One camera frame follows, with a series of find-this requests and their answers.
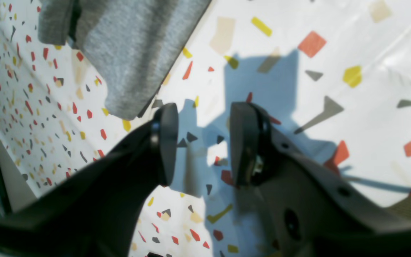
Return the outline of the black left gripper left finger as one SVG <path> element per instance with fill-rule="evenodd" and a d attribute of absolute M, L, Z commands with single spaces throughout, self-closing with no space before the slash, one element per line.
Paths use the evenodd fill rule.
<path fill-rule="evenodd" d="M 27 208 L 0 219 L 2 257 L 127 257 L 141 209 L 173 181 L 176 104 Z"/>

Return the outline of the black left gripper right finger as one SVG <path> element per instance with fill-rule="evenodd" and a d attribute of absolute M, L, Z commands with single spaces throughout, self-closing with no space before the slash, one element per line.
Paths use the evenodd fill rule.
<path fill-rule="evenodd" d="M 256 189 L 284 257 L 411 257 L 411 221 L 301 153 L 249 102 L 230 106 L 234 184 Z"/>

